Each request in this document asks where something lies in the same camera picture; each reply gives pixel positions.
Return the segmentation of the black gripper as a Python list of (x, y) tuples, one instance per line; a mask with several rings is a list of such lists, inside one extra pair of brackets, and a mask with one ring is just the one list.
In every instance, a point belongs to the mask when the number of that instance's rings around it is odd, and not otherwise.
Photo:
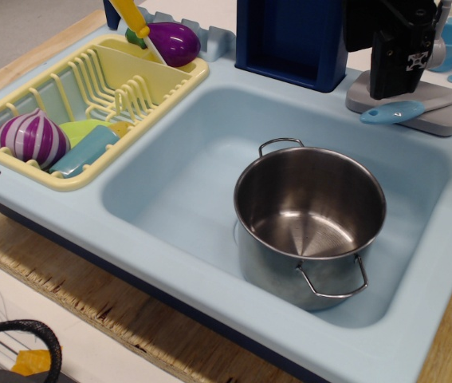
[(370, 97), (413, 93), (428, 65), (448, 1), (343, 1), (349, 52), (372, 48)]

